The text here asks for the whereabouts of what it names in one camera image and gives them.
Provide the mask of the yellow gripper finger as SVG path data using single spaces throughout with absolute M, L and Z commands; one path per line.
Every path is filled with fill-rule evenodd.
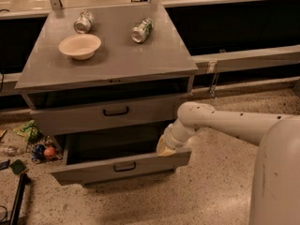
M 174 149 L 171 149 L 170 147 L 168 147 L 164 144 L 157 147 L 157 155 L 159 157 L 168 157 L 175 153 L 176 153 L 176 151 Z

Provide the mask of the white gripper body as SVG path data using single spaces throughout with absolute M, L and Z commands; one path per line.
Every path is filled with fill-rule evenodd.
M 182 148 L 191 135 L 182 127 L 174 124 L 168 125 L 157 143 L 158 151 L 175 151 Z

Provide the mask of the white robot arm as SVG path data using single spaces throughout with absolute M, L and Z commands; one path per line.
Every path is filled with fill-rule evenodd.
M 257 145 L 248 225 L 300 225 L 300 116 L 224 112 L 200 102 L 185 102 L 157 143 L 168 157 L 203 128 Z

